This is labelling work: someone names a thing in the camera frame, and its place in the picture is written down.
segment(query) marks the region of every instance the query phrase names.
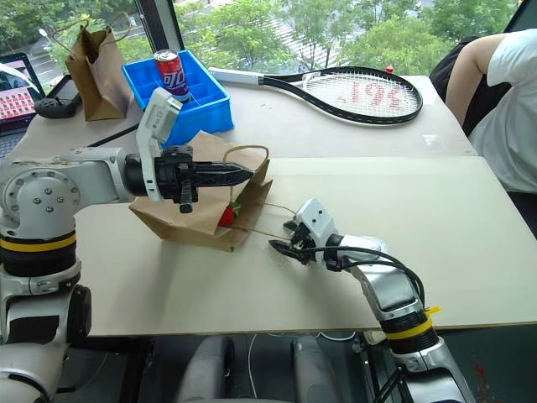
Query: racket handle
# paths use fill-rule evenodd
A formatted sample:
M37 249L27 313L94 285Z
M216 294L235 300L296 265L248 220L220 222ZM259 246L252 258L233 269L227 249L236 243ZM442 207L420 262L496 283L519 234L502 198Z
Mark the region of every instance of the racket handle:
M225 70L209 67L212 76L220 82L236 82L240 84L261 85L260 81L264 74L251 71Z

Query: gray chair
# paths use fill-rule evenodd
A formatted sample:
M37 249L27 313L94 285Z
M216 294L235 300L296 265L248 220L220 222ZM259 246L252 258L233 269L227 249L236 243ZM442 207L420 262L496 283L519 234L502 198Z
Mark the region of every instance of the gray chair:
M312 336L291 344L296 403L341 403L330 362ZM263 399L225 399L227 376L234 359L233 341L210 336L201 342L181 380L175 403L284 403Z

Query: floor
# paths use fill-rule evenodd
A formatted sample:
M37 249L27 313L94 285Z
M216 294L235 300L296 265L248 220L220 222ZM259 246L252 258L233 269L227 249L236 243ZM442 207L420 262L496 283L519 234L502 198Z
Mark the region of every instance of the floor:
M342 337L349 333L330 333ZM535 403L537 401L537 326L496 327L447 332L443 337L479 403ZM139 403L171 403L181 375L202 337L163 337L155 340L154 360L146 369ZM233 387L229 397L251 397L247 356L252 335L232 335L236 347ZM294 401L294 379L289 345L292 337L259 335L253 345L252 369L258 396ZM336 372L345 403L369 402L365 382L367 360L353 342L319 338ZM58 395L56 403L112 403L117 401L126 359L115 354L70 350L60 386L82 387ZM381 378L391 371L388 352L378 350L375 362ZM393 403L400 401L397 397Z

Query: yellow ring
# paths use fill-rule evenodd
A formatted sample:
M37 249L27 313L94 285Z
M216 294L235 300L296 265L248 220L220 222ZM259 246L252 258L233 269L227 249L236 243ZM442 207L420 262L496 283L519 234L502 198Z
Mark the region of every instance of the yellow ring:
M396 333L386 333L386 338L388 340L402 340L404 338L412 338L418 336L419 334L426 332L433 327L433 321L430 317L427 317L427 320L416 327L412 327L409 330L403 330L402 332Z
M76 234L72 234L61 241L49 243L13 243L0 239L0 247L13 252L48 252L50 250L64 248L76 242Z

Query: brown paper bag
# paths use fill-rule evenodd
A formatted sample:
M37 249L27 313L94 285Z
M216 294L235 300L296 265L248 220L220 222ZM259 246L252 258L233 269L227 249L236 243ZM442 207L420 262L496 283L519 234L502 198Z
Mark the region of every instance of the brown paper bag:
M121 15L129 21L129 29L120 39L114 39L111 26ZM53 38L72 25L58 29ZM124 39L129 31L130 20L126 13L118 14L105 29L96 32L89 32L86 23L81 26L73 48L68 49L70 55L65 65L81 94L87 122L125 118L127 114L132 92L121 72L125 59L117 48L117 42Z
M194 161L221 161L224 154L235 147L205 132L199 132L190 145L194 148ZM194 211L190 214L180 214L179 207L172 201L157 204L147 197L137 198L129 208L162 239L232 252L248 235L248 231L238 228L255 227L272 179L266 178L268 156L265 158L250 149L239 149L230 153L227 160L255 171L250 181L232 188L231 199L241 202L241 212L232 225L234 228L218 227L230 202L228 187L200 188L199 201L193 205Z

